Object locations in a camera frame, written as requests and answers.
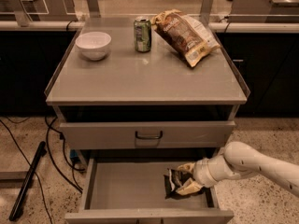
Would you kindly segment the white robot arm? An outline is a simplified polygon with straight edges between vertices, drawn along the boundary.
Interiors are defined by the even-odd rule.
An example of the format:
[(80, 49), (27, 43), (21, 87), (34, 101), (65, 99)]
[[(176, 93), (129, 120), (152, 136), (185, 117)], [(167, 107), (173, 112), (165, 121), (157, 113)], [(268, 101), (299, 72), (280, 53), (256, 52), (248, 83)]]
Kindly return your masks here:
[(178, 171), (191, 176), (176, 190), (185, 196), (210, 188), (222, 180), (244, 179), (260, 174), (299, 197), (299, 166), (266, 156), (242, 142), (231, 142), (221, 154), (182, 164)]

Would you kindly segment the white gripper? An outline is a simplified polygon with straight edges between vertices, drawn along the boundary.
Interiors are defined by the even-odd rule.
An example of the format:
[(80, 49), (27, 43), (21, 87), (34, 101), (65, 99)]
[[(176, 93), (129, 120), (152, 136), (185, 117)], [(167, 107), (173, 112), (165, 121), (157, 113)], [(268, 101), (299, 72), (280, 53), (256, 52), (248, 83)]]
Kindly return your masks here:
[(208, 158), (203, 158), (200, 161), (184, 163), (178, 167), (181, 172), (193, 175), (193, 179), (189, 178), (181, 187), (176, 190), (176, 193), (181, 196), (194, 194), (201, 190), (202, 187), (210, 188), (218, 183), (210, 172), (211, 161)]

